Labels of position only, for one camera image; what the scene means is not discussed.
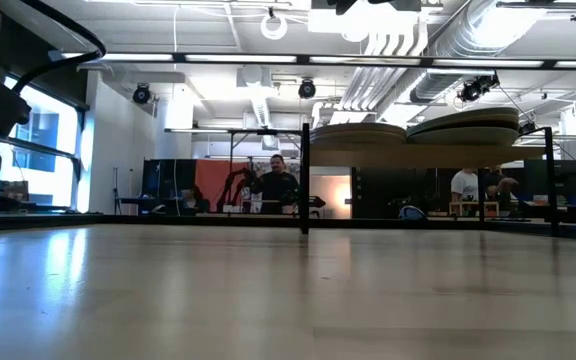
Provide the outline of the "taupe plate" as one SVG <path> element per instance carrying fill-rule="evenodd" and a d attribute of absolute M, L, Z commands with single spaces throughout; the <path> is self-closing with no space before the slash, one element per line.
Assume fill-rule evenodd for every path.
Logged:
<path fill-rule="evenodd" d="M 386 136 L 378 134 L 359 134 L 350 136 L 323 136 L 323 137 L 312 137 L 310 136 L 310 142 L 312 144 L 328 144 L 328 145 L 339 145 L 339 144 L 360 144 L 360 145 L 389 145 L 389 144 L 405 144 L 406 138 L 400 136 Z"/>

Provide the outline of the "cream plate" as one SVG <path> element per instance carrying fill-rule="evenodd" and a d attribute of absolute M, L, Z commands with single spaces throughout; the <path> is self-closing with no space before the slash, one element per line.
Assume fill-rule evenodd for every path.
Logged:
<path fill-rule="evenodd" d="M 339 123 L 339 124 L 327 124 L 323 126 L 316 127 L 316 130 L 401 130 L 401 127 L 395 126 L 389 123 Z"/>

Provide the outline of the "white plate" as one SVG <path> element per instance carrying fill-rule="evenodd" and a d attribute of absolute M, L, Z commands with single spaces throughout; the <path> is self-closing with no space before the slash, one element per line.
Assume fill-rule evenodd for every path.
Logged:
<path fill-rule="evenodd" d="M 511 146 L 518 136 L 517 130 L 504 127 L 462 127 L 410 135 L 407 142 L 426 145 Z"/>

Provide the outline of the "black plate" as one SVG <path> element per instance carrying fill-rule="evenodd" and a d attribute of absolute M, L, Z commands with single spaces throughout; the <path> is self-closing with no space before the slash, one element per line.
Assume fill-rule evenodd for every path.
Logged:
<path fill-rule="evenodd" d="M 424 128 L 421 128 L 420 127 L 421 125 L 423 125 L 423 124 L 409 128 L 407 130 L 407 135 L 411 136 L 411 135 L 418 134 L 418 133 L 444 130 L 444 129 L 474 128 L 474 127 L 496 127 L 496 128 L 507 128 L 507 129 L 511 129 L 511 130 L 515 130 L 515 131 L 518 130 L 518 123 L 499 121 L 499 120 L 494 120 L 494 121 L 482 120 L 482 121 L 473 121 L 473 122 L 459 122 L 459 123 L 453 123 L 453 124 L 443 124 L 443 125 L 439 125 L 439 126 L 435 125 L 432 127 L 424 127 Z"/>

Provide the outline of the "wooden shelf with black legs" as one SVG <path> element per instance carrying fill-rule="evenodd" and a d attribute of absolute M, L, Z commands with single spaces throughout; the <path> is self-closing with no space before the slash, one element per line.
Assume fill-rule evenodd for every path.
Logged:
<path fill-rule="evenodd" d="M 368 144 L 315 145 L 309 141 L 307 124 L 301 131 L 299 228 L 306 234 L 310 230 L 310 218 L 306 206 L 309 203 L 310 168 L 313 166 L 368 167 L 368 168 L 471 168 L 482 171 L 489 165 L 504 164 L 516 160 L 544 158 L 546 160 L 546 184 L 550 235 L 560 235 L 560 220 L 554 185 L 554 141 L 552 129 L 535 129 L 544 135 L 543 147 L 492 146 L 492 145 L 417 145 L 395 144 L 379 146 Z"/>

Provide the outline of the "person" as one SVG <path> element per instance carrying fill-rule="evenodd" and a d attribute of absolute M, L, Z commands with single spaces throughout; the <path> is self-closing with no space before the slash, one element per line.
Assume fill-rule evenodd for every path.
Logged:
<path fill-rule="evenodd" d="M 474 169 L 464 168 L 451 180 L 451 200 L 453 202 L 474 202 L 479 200 L 478 176 Z"/>
<path fill-rule="evenodd" d="M 192 188 L 184 189 L 183 206 L 192 213 L 207 213 L 210 210 L 209 201 L 203 196 L 200 188 L 194 185 Z"/>
<path fill-rule="evenodd" d="M 488 200 L 497 201 L 501 211 L 509 211 L 511 209 L 512 191 L 518 186 L 516 179 L 505 176 L 501 166 L 495 165 L 484 176 L 484 185 Z"/>
<path fill-rule="evenodd" d="M 284 213 L 286 206 L 295 204 L 299 184 L 296 178 L 286 171 L 286 164 L 281 155 L 273 155 L 270 166 L 270 172 L 252 182 L 251 192 L 262 194 L 261 214 L 279 215 Z"/>

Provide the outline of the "glossy lit panel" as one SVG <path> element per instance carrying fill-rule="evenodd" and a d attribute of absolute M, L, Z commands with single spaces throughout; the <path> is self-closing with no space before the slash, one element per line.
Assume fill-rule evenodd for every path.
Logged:
<path fill-rule="evenodd" d="M 321 208 L 323 219 L 347 220 L 351 218 L 352 190 L 349 175 L 311 176 L 310 194 L 318 196 L 325 202 Z"/>

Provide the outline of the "red fabric panel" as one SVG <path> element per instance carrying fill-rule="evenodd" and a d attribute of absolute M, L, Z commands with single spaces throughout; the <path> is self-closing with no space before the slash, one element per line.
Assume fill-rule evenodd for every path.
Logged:
<path fill-rule="evenodd" d="M 199 159 L 195 164 L 195 185 L 205 199 L 216 202 L 223 189 L 228 175 L 247 166 L 245 162 L 228 160 Z"/>

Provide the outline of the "black partition panel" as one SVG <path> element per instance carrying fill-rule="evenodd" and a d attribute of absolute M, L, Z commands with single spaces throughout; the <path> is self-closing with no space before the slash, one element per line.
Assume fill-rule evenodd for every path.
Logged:
<path fill-rule="evenodd" d="M 145 209 L 163 205 L 167 215 L 184 213 L 182 192 L 195 187 L 196 161 L 151 159 L 143 163 L 141 196 L 149 200 Z"/>

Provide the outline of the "blue white round object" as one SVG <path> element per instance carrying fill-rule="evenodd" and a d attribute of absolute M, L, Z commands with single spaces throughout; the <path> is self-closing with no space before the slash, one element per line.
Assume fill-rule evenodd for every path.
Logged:
<path fill-rule="evenodd" d="M 404 221 L 417 221 L 426 220 L 427 216 L 421 209 L 412 205 L 405 205 L 401 207 L 398 218 Z"/>

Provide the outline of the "long linear light bar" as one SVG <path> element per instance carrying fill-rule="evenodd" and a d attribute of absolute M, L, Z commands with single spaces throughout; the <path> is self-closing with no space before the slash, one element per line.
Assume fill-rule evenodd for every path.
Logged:
<path fill-rule="evenodd" d="M 576 71 L 576 59 L 446 58 L 369 55 L 268 55 L 244 53 L 108 53 L 102 62 L 170 64 L 264 64 L 423 69 Z"/>

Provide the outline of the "light wooden rack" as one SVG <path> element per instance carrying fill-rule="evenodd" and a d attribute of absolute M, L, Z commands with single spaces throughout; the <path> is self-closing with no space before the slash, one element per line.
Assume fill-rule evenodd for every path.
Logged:
<path fill-rule="evenodd" d="M 483 203 L 483 213 L 486 218 L 499 216 L 499 203 L 495 201 L 485 201 Z M 479 203 L 477 201 L 450 202 L 449 215 L 455 218 L 477 217 L 480 215 Z"/>

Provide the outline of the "black background station frame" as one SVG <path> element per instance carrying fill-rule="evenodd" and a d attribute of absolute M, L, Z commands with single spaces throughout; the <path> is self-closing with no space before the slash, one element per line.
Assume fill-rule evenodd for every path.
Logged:
<path fill-rule="evenodd" d="M 289 140 L 294 140 L 294 138 L 299 138 L 301 140 L 301 131 L 298 131 L 298 130 L 282 130 L 282 131 L 280 131 L 280 130 L 276 130 L 276 129 L 205 129 L 205 130 L 188 129 L 186 132 L 188 134 L 202 134 L 202 133 L 205 133 L 205 134 L 227 134 L 230 137 L 229 154 L 224 156 L 222 159 L 218 159 L 217 157 L 215 157 L 213 155 L 210 155 L 207 159 L 210 159 L 210 160 L 228 160 L 230 163 L 245 162 L 245 163 L 247 163 L 246 167 L 254 172 L 254 174 L 256 175 L 256 178 L 259 178 L 263 174 L 271 171 L 270 159 L 273 155 L 265 158 L 269 163 L 269 169 L 267 171 L 258 172 L 256 170 L 256 166 L 259 164 L 259 162 L 261 160 L 261 158 L 259 156 L 251 155 L 251 156 L 246 156 L 242 159 L 237 159 L 236 156 L 234 155 L 234 150 L 243 140 L 245 140 L 250 135 L 256 135 L 256 136 L 260 136 L 260 137 L 284 136 Z M 251 192 L 251 186 L 245 187 L 242 190 L 240 200 L 237 202 L 237 204 L 233 205 L 233 206 L 226 206 L 224 208 L 223 213 L 219 213 L 217 211 L 217 207 L 216 207 L 217 201 L 216 202 L 210 201 L 211 208 L 209 211 L 211 213 L 219 213 L 219 214 L 226 214 L 226 215 L 230 215 L 232 213 L 234 213 L 234 214 L 253 214 L 253 215 L 261 215 L 261 216 L 288 216 L 288 215 L 297 216 L 297 215 L 299 215 L 299 195 L 300 195 L 300 189 L 301 189 L 301 186 L 300 186 L 301 144 L 298 146 L 298 149 L 300 150 L 298 173 L 296 175 L 294 175 L 294 174 L 288 172 L 287 171 L 287 165 L 286 165 L 286 171 L 288 173 L 292 174 L 296 178 L 296 180 L 299 184 L 299 190 L 297 193 L 295 204 L 293 206 L 286 206 L 284 208 L 283 214 L 279 214 L 279 215 L 261 214 L 260 208 L 261 208 L 261 204 L 262 204 L 262 194 L 261 193 L 253 194 Z"/>

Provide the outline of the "black partition wall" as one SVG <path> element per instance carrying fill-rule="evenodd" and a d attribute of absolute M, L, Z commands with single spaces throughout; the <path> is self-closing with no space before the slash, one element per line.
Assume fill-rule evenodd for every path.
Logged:
<path fill-rule="evenodd" d="M 396 219 L 402 206 L 412 205 L 426 216 L 450 216 L 451 180 L 462 169 L 368 169 L 352 170 L 352 216 L 362 219 Z M 490 168 L 475 170 L 479 190 Z M 522 167 L 502 168 L 507 177 L 518 181 L 512 191 L 511 209 L 501 211 L 502 218 L 548 218 L 546 162 L 530 160 Z M 576 161 L 555 163 L 556 203 L 566 208 L 568 196 L 576 195 Z"/>

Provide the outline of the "black aluminium table frame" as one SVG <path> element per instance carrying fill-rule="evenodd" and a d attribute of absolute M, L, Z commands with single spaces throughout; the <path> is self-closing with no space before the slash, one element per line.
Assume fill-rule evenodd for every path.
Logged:
<path fill-rule="evenodd" d="M 26 215 L 0 216 L 0 231 L 27 230 L 32 228 L 69 227 L 83 225 L 174 225 L 174 226 L 223 226 L 223 227 L 272 227 L 299 228 L 301 221 L 288 218 L 254 217 L 170 217 L 170 216 L 123 216 L 123 215 Z M 494 231 L 551 237 L 548 223 L 509 221 L 455 221 L 394 219 L 310 219 L 310 229 L 353 229 L 353 230 L 433 230 L 433 231 Z M 561 224 L 560 238 L 576 240 L 576 224 Z"/>

